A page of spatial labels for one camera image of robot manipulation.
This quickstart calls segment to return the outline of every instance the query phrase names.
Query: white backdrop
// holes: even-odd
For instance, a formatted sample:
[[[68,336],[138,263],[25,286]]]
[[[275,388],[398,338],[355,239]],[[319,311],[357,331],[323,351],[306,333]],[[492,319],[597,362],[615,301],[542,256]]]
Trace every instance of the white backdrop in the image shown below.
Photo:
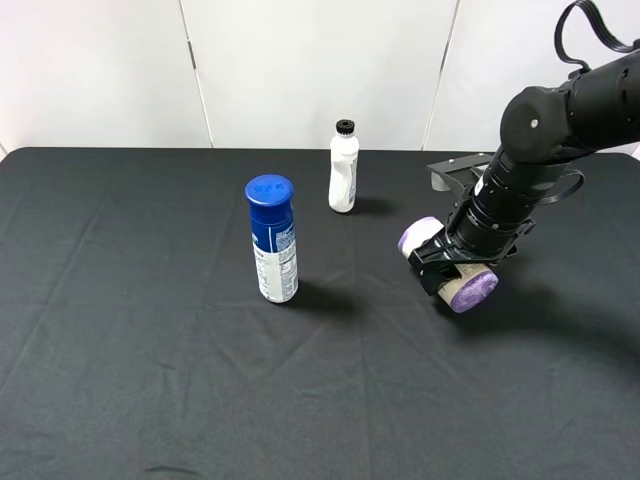
[[[553,50],[569,1],[182,0],[185,26],[180,0],[2,0],[0,142],[327,148],[350,117],[363,148],[493,150],[509,99],[573,69]],[[640,1],[598,3],[640,36]],[[616,57],[580,11],[565,41]]]
[[[0,141],[210,146],[178,1],[0,1]]]
[[[456,0],[183,0],[213,143],[420,149]]]
[[[596,0],[623,43],[640,38],[640,1]],[[553,33],[569,0],[461,0],[425,150],[495,150],[507,103],[525,87],[555,87],[575,65],[558,60]],[[574,58],[593,68],[618,58],[574,8],[564,31]],[[633,147],[623,149],[633,152]]]

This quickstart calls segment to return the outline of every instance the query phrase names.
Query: table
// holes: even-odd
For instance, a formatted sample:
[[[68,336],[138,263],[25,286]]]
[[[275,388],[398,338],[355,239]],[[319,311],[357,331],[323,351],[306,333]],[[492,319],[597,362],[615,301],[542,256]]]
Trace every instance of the table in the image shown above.
[[[362,152],[23,149],[0,164],[0,477],[640,475],[640,163],[576,162],[496,291],[455,315],[396,244],[445,218],[424,165]],[[291,179],[300,289],[257,287],[243,188]]]

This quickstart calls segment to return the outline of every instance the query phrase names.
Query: spray can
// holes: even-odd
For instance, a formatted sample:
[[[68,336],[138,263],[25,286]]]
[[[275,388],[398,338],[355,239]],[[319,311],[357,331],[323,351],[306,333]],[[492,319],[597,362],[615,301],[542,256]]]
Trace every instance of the spray can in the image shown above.
[[[329,206],[339,213],[351,210],[356,198],[356,171],[360,143],[354,132],[353,121],[340,120],[336,123],[336,135],[331,140]]]
[[[280,175],[261,175],[244,191],[260,292],[270,302],[286,302],[298,290],[293,185]]]

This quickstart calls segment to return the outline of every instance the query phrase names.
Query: purple foam pad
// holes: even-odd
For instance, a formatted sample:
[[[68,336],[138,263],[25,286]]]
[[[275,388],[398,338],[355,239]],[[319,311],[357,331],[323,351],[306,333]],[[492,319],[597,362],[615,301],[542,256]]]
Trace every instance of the purple foam pad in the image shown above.
[[[451,310],[462,313],[475,307],[489,296],[497,284],[498,277],[491,271],[473,277],[453,296],[449,305]]]
[[[414,222],[405,230],[398,242],[398,250],[408,258],[411,250],[419,247],[425,240],[434,236],[442,223],[434,217],[425,217]],[[456,313],[466,312],[482,302],[498,284],[498,277],[490,270],[470,279],[451,300],[450,307]]]
[[[438,230],[442,227],[443,225],[440,223],[440,220],[435,217],[424,217],[413,222],[400,237],[398,241],[398,251],[402,253],[405,258],[408,258],[409,250],[419,247],[422,242],[438,233]],[[409,248],[405,249],[407,241],[410,242],[408,244]]]

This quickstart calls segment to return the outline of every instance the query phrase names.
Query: metal bracket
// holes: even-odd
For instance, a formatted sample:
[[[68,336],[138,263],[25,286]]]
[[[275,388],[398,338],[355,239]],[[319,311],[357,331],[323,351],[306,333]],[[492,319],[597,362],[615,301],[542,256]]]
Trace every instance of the metal bracket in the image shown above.
[[[431,172],[431,187],[438,192],[451,192],[460,196],[465,185],[451,176],[451,173],[470,170],[476,178],[480,178],[486,165],[491,161],[491,156],[484,153],[468,155],[460,158],[450,158],[444,162],[427,165],[427,170]]]

